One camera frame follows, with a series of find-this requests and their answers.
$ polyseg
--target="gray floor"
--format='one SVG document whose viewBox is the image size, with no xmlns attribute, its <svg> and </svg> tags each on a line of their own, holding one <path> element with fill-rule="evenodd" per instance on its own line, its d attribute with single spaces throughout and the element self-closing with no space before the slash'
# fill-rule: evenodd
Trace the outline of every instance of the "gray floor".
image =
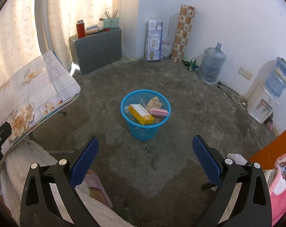
<svg viewBox="0 0 286 227">
<path fill-rule="evenodd" d="M 193 136 L 225 156 L 249 158 L 274 135 L 216 86 L 169 59 L 114 63 L 85 76 L 75 74 L 79 98 L 56 114 L 34 135 L 46 150 L 81 148 L 93 135 L 100 151 L 92 169 L 100 177 L 114 207 L 130 203 L 137 226 L 192 226 L 213 192 L 192 151 Z M 172 114 L 149 141 L 131 136 L 120 114 L 125 95 L 152 89 L 167 97 Z"/>
</svg>

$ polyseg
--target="large water bottle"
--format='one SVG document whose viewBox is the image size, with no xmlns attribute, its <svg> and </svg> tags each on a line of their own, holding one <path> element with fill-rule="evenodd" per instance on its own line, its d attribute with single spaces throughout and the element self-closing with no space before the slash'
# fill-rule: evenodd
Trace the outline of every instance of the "large water bottle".
<svg viewBox="0 0 286 227">
<path fill-rule="evenodd" d="M 277 57 L 274 68 L 265 81 L 266 88 L 270 94 L 280 97 L 286 88 L 286 61 Z"/>
<path fill-rule="evenodd" d="M 226 55 L 221 51 L 221 43 L 215 48 L 207 48 L 204 51 L 202 63 L 199 67 L 198 76 L 209 85 L 216 84 L 219 73 L 226 61 Z"/>
</svg>

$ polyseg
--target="basket rim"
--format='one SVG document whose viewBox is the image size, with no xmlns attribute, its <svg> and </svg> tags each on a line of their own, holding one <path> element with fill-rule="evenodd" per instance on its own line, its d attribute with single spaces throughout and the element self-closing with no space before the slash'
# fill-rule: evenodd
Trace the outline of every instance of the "basket rim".
<svg viewBox="0 0 286 227">
<path fill-rule="evenodd" d="M 141 125 L 141 124 L 137 124 L 137 123 L 131 121 L 131 120 L 126 116 L 126 114 L 124 113 L 123 105 L 124 105 L 125 100 L 126 100 L 130 95 L 133 95 L 133 94 L 138 93 L 138 92 L 150 92 L 150 93 L 156 94 L 156 95 L 158 95 L 158 96 L 161 96 L 161 97 L 167 102 L 167 104 L 168 104 L 168 113 L 169 113 L 168 116 L 166 116 L 165 119 L 162 120 L 160 123 L 155 124 L 155 125 Z M 156 128 L 156 127 L 158 127 L 158 126 L 163 125 L 163 124 L 168 120 L 168 118 L 170 117 L 170 113 L 171 113 L 171 106 L 170 106 L 170 103 L 169 103 L 169 101 L 167 100 L 167 98 L 166 98 L 165 96 L 163 96 L 162 94 L 160 94 L 160 93 L 158 93 L 158 92 L 156 92 L 156 91 L 150 90 L 150 89 L 139 89 L 139 90 L 135 90 L 135 91 L 129 93 L 128 95 L 126 95 L 126 96 L 123 98 L 123 100 L 122 100 L 122 102 L 121 102 L 121 105 L 120 105 L 120 111 L 121 111 L 122 116 L 125 118 L 125 120 L 128 121 L 128 122 L 130 122 L 132 125 L 135 125 L 135 126 L 140 127 L 140 128 Z"/>
</svg>

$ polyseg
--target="white plastic bag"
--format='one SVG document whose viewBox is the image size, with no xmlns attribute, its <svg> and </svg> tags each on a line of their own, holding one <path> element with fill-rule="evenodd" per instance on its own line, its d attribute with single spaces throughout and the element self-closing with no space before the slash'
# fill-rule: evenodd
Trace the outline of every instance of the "white plastic bag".
<svg viewBox="0 0 286 227">
<path fill-rule="evenodd" d="M 168 39 L 162 40 L 162 51 L 161 58 L 168 58 L 171 55 L 172 44 L 169 43 Z"/>
</svg>

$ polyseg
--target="blue plastic basket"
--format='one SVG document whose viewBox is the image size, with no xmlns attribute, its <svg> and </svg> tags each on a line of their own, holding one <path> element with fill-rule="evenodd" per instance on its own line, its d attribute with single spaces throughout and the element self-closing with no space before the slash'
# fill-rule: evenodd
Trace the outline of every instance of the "blue plastic basket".
<svg viewBox="0 0 286 227">
<path fill-rule="evenodd" d="M 124 112 L 125 106 L 129 106 L 130 104 L 139 104 L 139 102 L 141 101 L 141 98 L 148 102 L 150 99 L 156 96 L 159 98 L 159 101 L 163 103 L 163 106 L 161 108 L 169 112 L 168 116 L 165 117 L 165 119 L 162 122 L 155 124 L 155 125 L 140 125 L 140 124 L 136 124 L 135 122 L 131 121 L 126 116 Z M 127 121 L 130 133 L 136 139 L 145 141 L 145 140 L 148 140 L 154 137 L 158 129 L 160 128 L 160 126 L 163 125 L 168 120 L 170 113 L 171 113 L 171 107 L 170 107 L 169 101 L 160 93 L 152 91 L 152 90 L 148 90 L 148 89 L 140 89 L 132 93 L 129 93 L 126 97 L 124 97 L 124 99 L 121 102 L 121 113 L 123 117 L 125 118 L 125 120 Z"/>
</svg>

